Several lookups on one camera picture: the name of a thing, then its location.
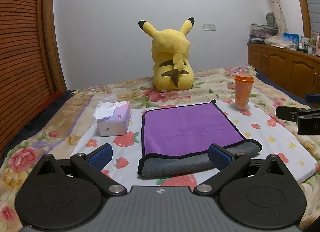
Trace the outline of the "purple and grey towel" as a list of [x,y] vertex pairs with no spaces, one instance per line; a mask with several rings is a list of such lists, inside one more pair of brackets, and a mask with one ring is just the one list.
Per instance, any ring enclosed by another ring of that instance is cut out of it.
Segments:
[[258,141],[245,138],[214,100],[147,111],[142,116],[137,173],[160,178],[216,168],[208,157],[212,144],[251,157],[263,149]]

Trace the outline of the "wooden louvered wardrobe door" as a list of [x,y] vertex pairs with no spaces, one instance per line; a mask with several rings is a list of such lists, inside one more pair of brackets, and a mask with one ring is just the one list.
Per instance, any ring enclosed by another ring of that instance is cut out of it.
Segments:
[[52,0],[1,0],[1,151],[66,90]]

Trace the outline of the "yellow Pikachu plush toy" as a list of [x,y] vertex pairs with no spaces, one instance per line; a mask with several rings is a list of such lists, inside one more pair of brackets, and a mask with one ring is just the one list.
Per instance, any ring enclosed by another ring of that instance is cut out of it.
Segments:
[[186,35],[192,30],[194,22],[194,18],[190,17],[180,30],[156,30],[146,21],[138,22],[141,30],[152,38],[153,82],[159,92],[192,88],[194,73],[188,61],[190,42]]

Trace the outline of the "floral bed blanket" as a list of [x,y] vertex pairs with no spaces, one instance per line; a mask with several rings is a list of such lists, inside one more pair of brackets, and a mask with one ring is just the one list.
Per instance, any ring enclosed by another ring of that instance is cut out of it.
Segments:
[[[254,78],[245,110],[235,107],[234,77],[238,73],[247,73]],[[319,164],[319,136],[300,136],[296,123],[276,117],[278,106],[304,108],[306,104],[267,84],[252,67],[211,69],[197,73],[193,87],[187,91],[158,92],[151,78],[83,88],[57,99],[36,116],[4,154],[1,166],[1,231],[21,229],[14,207],[15,197],[39,159],[46,153],[57,159],[67,159],[73,155],[80,138],[96,123],[93,118],[96,106],[107,97],[129,101],[132,110],[147,111],[215,100],[216,103],[231,102],[234,109],[246,112],[250,103],[253,103],[289,130]],[[319,231],[319,225],[315,222],[319,217],[319,170],[299,184],[307,200],[299,227]]]

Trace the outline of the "white fruit print cloth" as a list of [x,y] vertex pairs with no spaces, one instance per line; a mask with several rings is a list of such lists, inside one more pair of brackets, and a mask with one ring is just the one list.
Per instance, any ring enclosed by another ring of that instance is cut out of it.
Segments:
[[[298,139],[253,103],[250,103],[246,112],[234,109],[231,102],[218,101],[216,104],[245,138],[256,140],[262,145],[263,148],[257,158],[265,159],[269,154],[278,155],[298,183],[303,183],[319,170],[317,160]],[[142,118],[146,112],[146,109],[133,109],[128,132],[119,137],[101,137],[97,124],[93,123],[80,138],[72,153],[88,154],[105,143],[110,144],[113,157],[103,166],[102,172],[128,190],[134,185],[189,186],[193,189],[218,172],[217,169],[209,169],[156,178],[139,176],[138,162],[143,152]]]

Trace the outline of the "white wall switch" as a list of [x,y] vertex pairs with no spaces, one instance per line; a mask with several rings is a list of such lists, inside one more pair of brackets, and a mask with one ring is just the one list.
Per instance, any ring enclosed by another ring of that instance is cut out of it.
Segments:
[[212,23],[204,23],[203,24],[203,30],[204,31],[215,31],[216,30],[216,25]]

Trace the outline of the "pink tissue box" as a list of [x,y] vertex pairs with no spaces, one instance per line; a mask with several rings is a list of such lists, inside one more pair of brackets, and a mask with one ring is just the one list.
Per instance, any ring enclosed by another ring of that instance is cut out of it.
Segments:
[[129,101],[110,102],[101,100],[93,113],[100,136],[123,136],[127,133],[131,119]]

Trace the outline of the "orange plastic cup with lid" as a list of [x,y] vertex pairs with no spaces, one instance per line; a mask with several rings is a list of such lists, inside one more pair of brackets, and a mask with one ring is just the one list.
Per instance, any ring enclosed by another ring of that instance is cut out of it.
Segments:
[[234,77],[235,82],[235,107],[245,110],[251,96],[254,83],[252,75],[247,73],[238,73]]

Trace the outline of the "stack of folded fabrics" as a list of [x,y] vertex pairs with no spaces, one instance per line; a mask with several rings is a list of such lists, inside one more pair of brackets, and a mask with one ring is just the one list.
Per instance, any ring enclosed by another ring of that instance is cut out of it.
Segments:
[[249,29],[249,43],[265,44],[265,40],[278,34],[277,27],[253,23]]

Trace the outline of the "blue picture card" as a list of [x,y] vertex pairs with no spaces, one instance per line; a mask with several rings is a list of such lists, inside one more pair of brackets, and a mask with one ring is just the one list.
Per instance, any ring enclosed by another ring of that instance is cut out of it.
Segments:
[[298,34],[290,34],[290,33],[283,33],[283,39],[292,45],[299,45],[299,35]]

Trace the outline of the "wooden sideboard cabinet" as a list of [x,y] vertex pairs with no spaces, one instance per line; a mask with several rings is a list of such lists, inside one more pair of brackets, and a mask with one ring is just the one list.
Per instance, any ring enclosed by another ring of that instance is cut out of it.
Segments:
[[248,63],[290,93],[319,94],[319,57],[262,44],[248,44]]

